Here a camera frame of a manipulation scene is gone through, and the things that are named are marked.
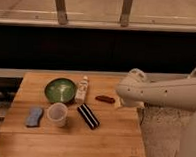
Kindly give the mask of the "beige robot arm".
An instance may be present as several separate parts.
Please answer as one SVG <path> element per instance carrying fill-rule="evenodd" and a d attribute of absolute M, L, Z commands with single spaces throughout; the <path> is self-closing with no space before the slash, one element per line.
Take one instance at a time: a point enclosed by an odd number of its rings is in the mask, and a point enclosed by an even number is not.
<path fill-rule="evenodd" d="M 175 157 L 196 157 L 196 77 L 155 82 L 134 68 L 117 84 L 116 92 L 124 106 L 138 101 L 193 112 Z"/>

